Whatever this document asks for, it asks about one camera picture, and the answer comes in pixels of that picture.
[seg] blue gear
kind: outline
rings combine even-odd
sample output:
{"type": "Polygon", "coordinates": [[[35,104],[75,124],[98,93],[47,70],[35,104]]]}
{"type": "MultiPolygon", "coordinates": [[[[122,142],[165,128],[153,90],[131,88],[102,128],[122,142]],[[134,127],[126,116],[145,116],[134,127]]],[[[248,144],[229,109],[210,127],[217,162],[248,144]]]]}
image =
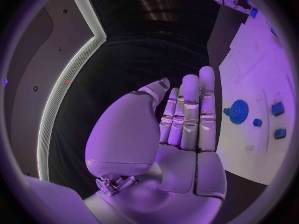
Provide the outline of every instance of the blue gear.
{"type": "Polygon", "coordinates": [[[225,108],[223,111],[230,120],[235,124],[243,123],[249,112],[248,104],[243,100],[237,100],[233,103],[231,108],[225,108]]]}

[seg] led light strip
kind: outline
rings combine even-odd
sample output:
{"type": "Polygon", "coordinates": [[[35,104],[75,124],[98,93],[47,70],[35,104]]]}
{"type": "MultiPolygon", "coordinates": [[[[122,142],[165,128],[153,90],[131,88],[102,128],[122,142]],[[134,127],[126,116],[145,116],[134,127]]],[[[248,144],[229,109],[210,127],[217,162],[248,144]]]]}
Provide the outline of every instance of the led light strip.
{"type": "Polygon", "coordinates": [[[37,165],[40,180],[49,181],[49,145],[55,118],[62,100],[79,71],[99,47],[96,38],[91,38],[71,59],[51,91],[42,115],[38,134],[37,165]]]}

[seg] white light strip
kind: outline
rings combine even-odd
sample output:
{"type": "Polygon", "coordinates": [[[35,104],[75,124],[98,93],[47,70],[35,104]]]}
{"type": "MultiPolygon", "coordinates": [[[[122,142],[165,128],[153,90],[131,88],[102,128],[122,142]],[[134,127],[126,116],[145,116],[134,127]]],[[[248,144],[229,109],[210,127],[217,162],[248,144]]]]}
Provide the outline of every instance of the white light strip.
{"type": "Polygon", "coordinates": [[[70,84],[65,85],[65,82],[66,80],[73,82],[79,71],[99,47],[100,45],[97,43],[96,38],[91,38],[64,68],[50,93],[38,132],[37,166],[40,180],[49,181],[49,143],[57,112],[66,92],[70,87],[70,84]]]}

